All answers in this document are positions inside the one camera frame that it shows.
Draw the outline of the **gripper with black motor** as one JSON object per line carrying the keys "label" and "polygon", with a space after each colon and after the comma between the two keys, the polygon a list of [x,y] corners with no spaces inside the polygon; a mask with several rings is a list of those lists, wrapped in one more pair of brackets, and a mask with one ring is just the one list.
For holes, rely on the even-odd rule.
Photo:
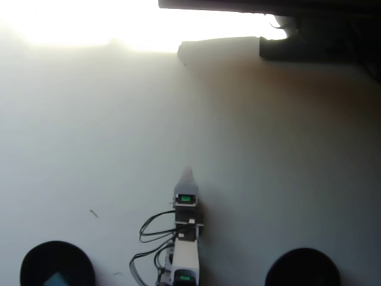
{"label": "gripper with black motor", "polygon": [[198,201],[199,187],[193,177],[191,168],[187,168],[174,187],[174,214],[175,224],[203,225],[204,215]]}

